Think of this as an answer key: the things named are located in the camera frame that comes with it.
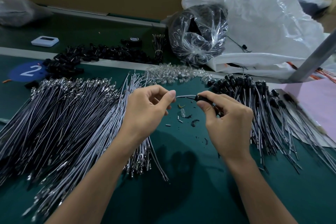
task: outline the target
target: green work surface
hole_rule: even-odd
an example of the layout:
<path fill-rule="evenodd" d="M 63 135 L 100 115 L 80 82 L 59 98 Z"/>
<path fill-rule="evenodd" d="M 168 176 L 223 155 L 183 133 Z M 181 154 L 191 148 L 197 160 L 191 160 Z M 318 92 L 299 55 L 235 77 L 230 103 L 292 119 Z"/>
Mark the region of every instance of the green work surface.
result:
<path fill-rule="evenodd" d="M 32 59 L 0 55 L 0 80 L 15 66 Z M 92 65 L 85 68 L 84 77 L 112 77 L 120 86 L 133 70 Z M 29 98 L 24 83 L 0 83 L 0 117 L 10 119 Z M 177 95 L 196 94 L 205 89 L 196 78 L 179 85 L 167 85 Z M 177 104 L 192 119 L 179 123 Z M 193 119 L 199 119 L 196 127 Z M 178 99 L 151 135 L 157 157 L 170 182 L 164 182 L 152 163 L 152 169 L 133 179 L 121 179 L 107 207 L 102 223 L 248 223 L 237 187 L 222 159 L 209 141 L 205 117 L 190 99 Z M 296 141 L 303 170 L 298 175 L 282 154 L 267 156 L 269 175 L 263 173 L 271 188 L 299 223 L 336 223 L 336 175 L 318 161 L 308 147 Z M 252 155 L 259 161 L 255 146 Z M 31 215 L 21 214 L 32 205 L 40 189 L 26 190 L 25 177 L 8 181 L 0 188 L 0 223 L 30 223 Z"/>
<path fill-rule="evenodd" d="M 120 39 L 138 37 L 142 39 L 142 50 L 154 57 L 152 45 L 153 34 L 163 34 L 164 28 L 127 24 L 108 20 L 99 20 L 64 14 L 30 23 L 24 27 L 11 28 L 0 26 L 0 47 L 24 49 L 39 52 L 60 53 L 67 46 L 78 46 L 93 43 L 107 46 L 121 45 Z M 31 41 L 39 36 L 57 37 L 59 42 L 54 46 L 33 46 Z M 163 62 L 180 64 L 180 60 L 168 51 L 163 53 Z"/>

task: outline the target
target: plastic bag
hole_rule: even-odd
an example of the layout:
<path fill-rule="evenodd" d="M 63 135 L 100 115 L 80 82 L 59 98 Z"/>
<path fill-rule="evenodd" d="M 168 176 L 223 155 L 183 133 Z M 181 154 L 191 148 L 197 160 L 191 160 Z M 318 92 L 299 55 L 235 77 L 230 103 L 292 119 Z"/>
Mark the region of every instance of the plastic bag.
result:
<path fill-rule="evenodd" d="M 168 23 L 173 52 L 182 61 L 203 65 L 224 50 L 227 10 L 216 4 L 196 5 L 172 16 Z"/>
<path fill-rule="evenodd" d="M 216 72 L 233 69 L 222 58 L 237 55 L 239 64 L 251 69 L 245 73 L 259 70 L 262 76 L 286 79 L 292 69 L 282 62 L 299 67 L 324 40 L 322 25 L 302 11 L 298 0 L 182 0 L 184 9 L 212 3 L 227 7 L 229 25 L 225 50 L 207 63 Z M 251 53 L 243 53 L 242 45 Z M 250 60 L 258 66 L 251 66 Z"/>
<path fill-rule="evenodd" d="M 0 24 L 21 27 L 53 13 L 29 0 L 0 0 Z"/>

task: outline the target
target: right hand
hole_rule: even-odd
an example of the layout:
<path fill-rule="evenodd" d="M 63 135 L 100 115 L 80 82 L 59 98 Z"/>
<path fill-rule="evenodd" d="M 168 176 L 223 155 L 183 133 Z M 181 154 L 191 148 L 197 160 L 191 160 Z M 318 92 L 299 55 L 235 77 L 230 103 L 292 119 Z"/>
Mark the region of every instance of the right hand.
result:
<path fill-rule="evenodd" d="M 239 103 L 225 94 L 214 94 L 203 91 L 198 95 L 206 97 L 223 111 L 224 116 L 218 118 L 214 108 L 205 101 L 197 105 L 206 115 L 205 126 L 212 144 L 224 161 L 241 162 L 251 158 L 250 132 L 253 119 L 251 108 Z"/>

